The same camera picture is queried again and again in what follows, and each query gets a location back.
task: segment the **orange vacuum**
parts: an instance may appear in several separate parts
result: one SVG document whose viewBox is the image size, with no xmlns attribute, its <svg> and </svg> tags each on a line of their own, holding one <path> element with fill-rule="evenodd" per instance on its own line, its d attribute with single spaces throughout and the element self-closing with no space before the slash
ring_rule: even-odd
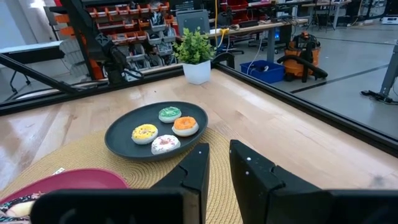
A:
<svg viewBox="0 0 398 224">
<path fill-rule="evenodd" d="M 292 81 L 301 78 L 307 82 L 308 76 L 315 79 L 326 78 L 327 72 L 318 68 L 320 43 L 315 36 L 302 32 L 293 38 L 285 49 L 285 55 L 278 59 L 278 63 L 284 64 L 285 80 Z"/>
</svg>

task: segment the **round placemat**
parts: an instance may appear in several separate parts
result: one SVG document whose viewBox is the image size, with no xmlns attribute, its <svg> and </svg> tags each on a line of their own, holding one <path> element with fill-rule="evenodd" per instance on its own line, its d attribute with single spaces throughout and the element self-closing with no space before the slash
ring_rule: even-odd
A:
<svg viewBox="0 0 398 224">
<path fill-rule="evenodd" d="M 168 174 L 188 152 L 157 162 L 134 162 L 110 152 L 104 143 L 105 131 L 87 135 L 28 167 L 9 184 L 0 198 L 52 175 L 59 168 L 65 170 L 101 168 L 123 177 L 132 188 L 146 189 Z M 206 223 L 242 223 L 236 201 L 229 167 L 229 141 L 207 128 L 200 142 L 210 145 L 210 179 L 206 211 Z"/>
</svg>

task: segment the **orange frosted donut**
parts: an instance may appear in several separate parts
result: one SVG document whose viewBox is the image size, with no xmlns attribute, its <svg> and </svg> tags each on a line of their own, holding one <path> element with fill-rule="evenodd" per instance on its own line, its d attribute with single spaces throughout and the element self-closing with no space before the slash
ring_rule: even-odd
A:
<svg viewBox="0 0 398 224">
<path fill-rule="evenodd" d="M 172 130 L 178 136 L 187 137 L 195 134 L 199 130 L 199 125 L 195 118 L 186 116 L 177 118 L 174 121 Z"/>
</svg>

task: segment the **table surface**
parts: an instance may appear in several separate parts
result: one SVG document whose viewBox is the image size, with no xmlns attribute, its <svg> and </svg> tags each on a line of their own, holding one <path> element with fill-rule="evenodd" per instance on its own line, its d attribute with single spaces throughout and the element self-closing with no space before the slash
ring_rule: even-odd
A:
<svg viewBox="0 0 398 224">
<path fill-rule="evenodd" d="M 294 19 L 293 20 L 294 24 L 296 24 L 296 23 L 304 24 L 307 22 L 308 22 L 308 19 Z M 240 28 L 239 30 L 230 29 L 226 35 L 239 35 L 239 34 L 247 34 L 250 32 L 260 32 L 260 31 L 271 29 L 274 27 L 286 26 L 288 24 L 289 24 L 288 22 L 274 22 L 274 23 L 269 23 L 269 24 L 259 24 L 258 26 Z M 217 34 L 207 34 L 208 37 L 214 37 L 215 35 L 220 36 L 221 32 L 218 32 Z"/>
<path fill-rule="evenodd" d="M 343 6 L 343 5 L 348 4 L 350 2 L 351 2 L 350 0 L 343 1 L 343 2 L 333 2 L 333 0 L 331 0 L 331 3 L 329 3 L 329 2 L 319 2 L 316 5 L 317 6 L 328 6 L 329 4 L 331 4 L 332 6 L 338 6 L 338 5 Z M 303 4 L 302 5 L 302 7 L 312 7 L 312 6 L 315 6 L 315 3 Z"/>
<path fill-rule="evenodd" d="M 201 106 L 210 128 L 323 189 L 398 189 L 397 158 L 219 70 L 198 86 L 181 76 L 2 116 L 0 189 L 48 153 L 125 113 L 176 100 Z"/>
</svg>

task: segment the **blue bin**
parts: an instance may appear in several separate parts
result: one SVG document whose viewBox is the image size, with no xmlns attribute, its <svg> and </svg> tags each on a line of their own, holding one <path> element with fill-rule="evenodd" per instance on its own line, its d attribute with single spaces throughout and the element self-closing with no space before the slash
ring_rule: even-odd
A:
<svg viewBox="0 0 398 224">
<path fill-rule="evenodd" d="M 254 61 L 252 65 L 255 67 L 265 67 L 268 66 L 268 71 L 259 72 L 256 69 L 250 69 L 248 73 L 248 67 L 251 62 L 241 64 L 241 72 L 245 75 L 258 78 L 266 83 L 280 82 L 284 79 L 285 67 L 283 65 L 278 65 L 272 62 L 267 62 L 265 60 Z"/>
</svg>

